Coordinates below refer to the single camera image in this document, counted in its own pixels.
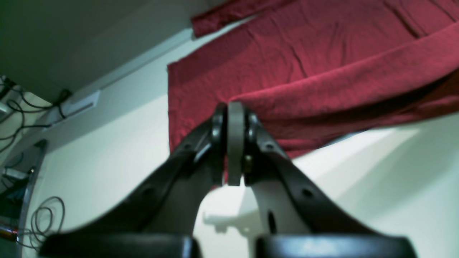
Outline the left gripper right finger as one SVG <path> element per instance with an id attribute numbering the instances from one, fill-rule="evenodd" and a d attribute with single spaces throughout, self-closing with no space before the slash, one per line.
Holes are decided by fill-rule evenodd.
<path id="1" fill-rule="evenodd" d="M 241 179 L 257 201 L 265 234 L 256 258 L 415 258 L 406 237 L 371 229 L 297 168 L 259 118 L 228 104 L 228 184 Z"/>

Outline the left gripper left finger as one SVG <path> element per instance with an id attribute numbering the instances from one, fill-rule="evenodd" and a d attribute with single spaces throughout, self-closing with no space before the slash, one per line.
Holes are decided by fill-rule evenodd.
<path id="1" fill-rule="evenodd" d="M 89 224 L 48 237 L 45 258 L 201 258 L 193 238 L 199 206 L 224 183 L 227 106 L 197 126 L 115 208 Z"/>

